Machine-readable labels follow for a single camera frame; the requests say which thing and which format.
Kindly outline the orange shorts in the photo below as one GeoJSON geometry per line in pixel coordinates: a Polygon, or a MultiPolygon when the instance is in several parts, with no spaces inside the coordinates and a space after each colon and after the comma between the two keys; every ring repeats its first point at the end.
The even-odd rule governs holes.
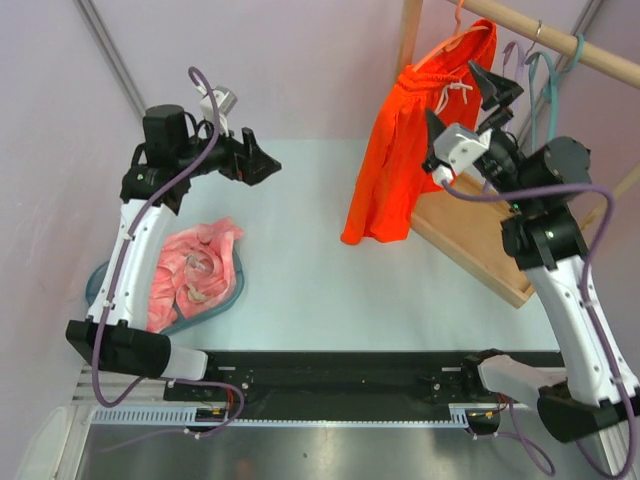
{"type": "Polygon", "coordinates": [[[426,112],[447,125],[475,128],[482,97],[468,63],[492,68],[497,26],[476,21],[450,51],[408,65],[382,105],[358,174],[341,241],[365,238],[381,243],[407,238],[419,197],[440,188],[424,172],[427,154],[426,112]]]}

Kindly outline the orange plastic hanger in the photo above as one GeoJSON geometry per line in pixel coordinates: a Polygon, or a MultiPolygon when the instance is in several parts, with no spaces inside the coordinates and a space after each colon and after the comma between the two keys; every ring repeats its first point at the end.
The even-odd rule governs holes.
{"type": "Polygon", "coordinates": [[[470,34],[470,33],[474,33],[474,32],[478,32],[478,31],[482,31],[482,30],[487,30],[488,27],[484,26],[484,25],[479,25],[479,26],[471,26],[466,30],[462,30],[461,25],[462,25],[462,19],[461,19],[461,11],[463,9],[463,6],[465,4],[465,0],[458,0],[456,3],[456,9],[454,12],[454,18],[455,18],[455,28],[453,30],[453,33],[450,37],[446,38],[444,41],[442,41],[440,44],[438,44],[436,47],[434,47],[430,52],[428,52],[421,60],[419,60],[417,63],[412,65],[412,69],[414,72],[417,72],[418,70],[420,70],[423,65],[425,63],[427,63],[428,61],[430,61],[431,59],[433,59],[434,57],[436,57],[437,55],[439,55],[442,52],[449,52],[451,50],[454,50],[462,41],[462,39],[470,34]]]}

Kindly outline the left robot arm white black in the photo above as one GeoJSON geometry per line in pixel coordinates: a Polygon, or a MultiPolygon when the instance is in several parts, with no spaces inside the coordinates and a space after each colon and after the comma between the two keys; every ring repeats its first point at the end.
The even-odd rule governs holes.
{"type": "Polygon", "coordinates": [[[66,339],[95,373],[186,380],[191,393],[207,400],[221,387],[208,354],[146,329],[162,245],[193,178],[220,172],[254,186],[282,165],[259,146],[252,129],[244,127],[235,137],[215,130],[210,120],[202,125],[206,130],[199,132],[179,105],[146,111],[144,141],[122,179],[118,237],[108,268],[85,319],[68,323],[66,339]]]}

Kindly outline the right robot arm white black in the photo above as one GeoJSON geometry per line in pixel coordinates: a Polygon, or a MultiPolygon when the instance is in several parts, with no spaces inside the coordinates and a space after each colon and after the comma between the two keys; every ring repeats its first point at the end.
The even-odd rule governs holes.
{"type": "Polygon", "coordinates": [[[558,441],[571,443],[639,414],[639,381],[621,354],[606,321],[592,278],[596,245],[586,241],[570,201],[594,187],[590,153],[569,137],[524,154],[505,132],[519,84],[477,63],[469,66],[486,119],[476,130],[444,123],[428,112],[423,164],[434,183],[450,190],[457,175],[474,167],[493,188],[482,202],[504,201],[505,253],[534,287],[564,362],[551,375],[495,350],[471,358],[461,376],[463,393],[484,401],[503,394],[538,413],[558,441]]]}

